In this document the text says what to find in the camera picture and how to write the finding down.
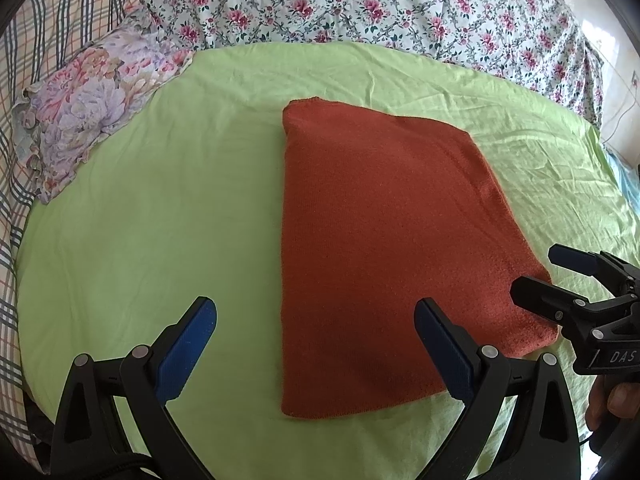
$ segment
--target fingernail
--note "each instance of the fingernail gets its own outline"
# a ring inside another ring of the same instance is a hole
[[[627,394],[626,386],[620,384],[615,391],[613,392],[610,402],[612,410],[624,410],[625,409],[625,401]]]

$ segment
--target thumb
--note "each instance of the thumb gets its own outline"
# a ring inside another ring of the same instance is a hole
[[[619,418],[634,418],[640,408],[640,384],[622,383],[616,386],[607,402],[607,408]]]

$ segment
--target knit fabric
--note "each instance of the knit fabric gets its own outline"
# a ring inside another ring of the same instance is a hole
[[[283,124],[286,415],[442,391],[414,329],[420,298],[507,356],[555,341],[555,325],[511,303],[515,278],[550,277],[468,133],[319,98],[291,102]]]

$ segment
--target plaid curtain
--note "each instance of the plaid curtain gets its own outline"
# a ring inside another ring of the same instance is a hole
[[[39,468],[26,424],[15,258],[35,198],[33,172],[17,164],[10,111],[18,92],[60,69],[140,0],[25,0],[0,40],[0,428]]]

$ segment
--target wrinkled green sheet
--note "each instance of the wrinkled green sheet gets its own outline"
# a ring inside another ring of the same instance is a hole
[[[217,478],[415,478],[460,412],[447,394],[334,420],[280,412],[281,113],[311,96],[468,131],[556,284],[604,297],[591,280],[549,264],[555,242],[638,263],[638,217],[597,131],[542,96],[362,44],[200,52],[59,197],[33,208],[18,256],[19,333],[27,382],[50,417],[75,355],[113,358],[151,343],[204,295],[216,301],[218,327],[168,407]],[[552,349],[582,429],[591,381],[570,372],[567,342]],[[479,470],[505,429],[503,411]]]

